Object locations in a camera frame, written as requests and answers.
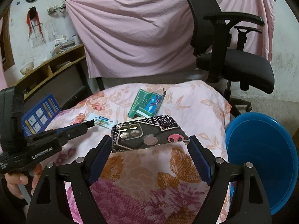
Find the chair backrest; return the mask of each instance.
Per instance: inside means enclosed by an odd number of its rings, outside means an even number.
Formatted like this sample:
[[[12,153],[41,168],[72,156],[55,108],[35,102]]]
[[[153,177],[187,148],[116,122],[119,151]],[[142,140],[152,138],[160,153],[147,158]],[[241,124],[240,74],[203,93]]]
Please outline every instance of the chair backrest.
[[[194,30],[191,46],[195,48],[194,55],[204,53],[213,43],[214,27],[203,16],[221,12],[216,0],[187,0],[194,19]]]

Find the green snack package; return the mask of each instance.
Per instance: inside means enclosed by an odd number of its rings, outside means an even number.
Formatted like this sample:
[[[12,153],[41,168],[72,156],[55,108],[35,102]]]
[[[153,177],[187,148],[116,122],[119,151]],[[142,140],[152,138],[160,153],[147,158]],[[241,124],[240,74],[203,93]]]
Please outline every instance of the green snack package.
[[[151,93],[144,91],[142,89],[139,89],[137,96],[134,100],[134,103],[131,106],[131,109],[128,113],[128,117],[129,118],[134,118],[135,114],[136,114],[136,110],[139,108],[139,104],[144,100],[144,98],[146,96],[150,96]]]
[[[144,100],[139,104],[136,114],[146,118],[154,117],[158,112],[165,95],[165,89],[163,90],[162,96],[156,93],[151,93],[149,96],[146,95]]]

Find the metal screw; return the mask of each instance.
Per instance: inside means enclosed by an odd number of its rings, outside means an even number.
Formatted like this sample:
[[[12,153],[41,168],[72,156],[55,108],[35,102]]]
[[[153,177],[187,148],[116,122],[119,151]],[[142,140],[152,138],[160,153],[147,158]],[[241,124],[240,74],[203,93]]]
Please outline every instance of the metal screw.
[[[222,163],[224,163],[224,160],[221,157],[217,157],[216,162],[219,163],[219,164],[222,164]]]
[[[54,166],[54,163],[53,163],[53,162],[48,162],[48,163],[47,163],[47,167],[48,167],[48,168],[51,168],[51,167],[53,167],[53,166]]]
[[[251,162],[247,162],[247,163],[246,163],[246,166],[247,166],[248,168],[252,168],[252,167],[253,167],[253,164],[252,164]]]
[[[84,161],[84,157],[78,157],[77,159],[76,159],[76,162],[77,163],[82,163]]]

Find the hanging scarf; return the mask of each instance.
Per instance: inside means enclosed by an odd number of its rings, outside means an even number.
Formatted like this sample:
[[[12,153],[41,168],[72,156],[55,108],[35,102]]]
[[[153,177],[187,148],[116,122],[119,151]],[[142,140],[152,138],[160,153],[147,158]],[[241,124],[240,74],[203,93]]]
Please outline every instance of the hanging scarf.
[[[37,25],[39,26],[39,32],[41,33],[42,36],[42,40],[45,42],[44,40],[44,35],[41,31],[41,25],[40,25],[40,21],[39,21],[39,17],[38,17],[38,13],[36,10],[36,7],[31,7],[27,13],[27,24],[29,26],[29,36],[28,36],[28,40],[30,38],[30,35],[32,33],[32,29],[34,30],[34,26],[32,24],[32,20],[35,19],[37,22]]]

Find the pink curtain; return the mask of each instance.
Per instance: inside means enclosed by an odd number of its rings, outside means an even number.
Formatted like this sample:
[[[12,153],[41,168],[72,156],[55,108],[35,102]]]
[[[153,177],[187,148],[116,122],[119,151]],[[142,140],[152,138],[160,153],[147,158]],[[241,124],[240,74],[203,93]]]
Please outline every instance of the pink curtain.
[[[2,31],[2,19],[0,20],[0,33]],[[2,64],[2,56],[1,56],[1,51],[0,51],[0,90],[7,88],[7,83],[4,77],[4,70],[3,70],[3,64]]]
[[[245,51],[271,61],[273,0],[217,0],[222,11],[261,16],[263,34],[248,34]],[[68,0],[86,49],[89,76],[134,77],[195,68],[193,18],[186,0]],[[237,44],[232,29],[231,47]]]

